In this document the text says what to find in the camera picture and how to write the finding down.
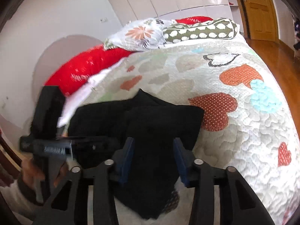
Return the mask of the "left hand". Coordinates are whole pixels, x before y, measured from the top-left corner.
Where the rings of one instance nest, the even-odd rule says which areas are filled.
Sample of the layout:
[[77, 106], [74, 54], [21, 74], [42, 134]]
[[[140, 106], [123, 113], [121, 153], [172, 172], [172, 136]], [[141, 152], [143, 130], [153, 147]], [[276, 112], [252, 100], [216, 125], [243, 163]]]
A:
[[[35, 189], [35, 181], [44, 181], [45, 175], [40, 168], [38, 168], [32, 161], [32, 159], [25, 159], [21, 163], [22, 169], [22, 180], [23, 182], [32, 190]], [[57, 187], [60, 181], [68, 173], [69, 166], [67, 163], [64, 163], [57, 175], [56, 179], [53, 182], [54, 187]]]

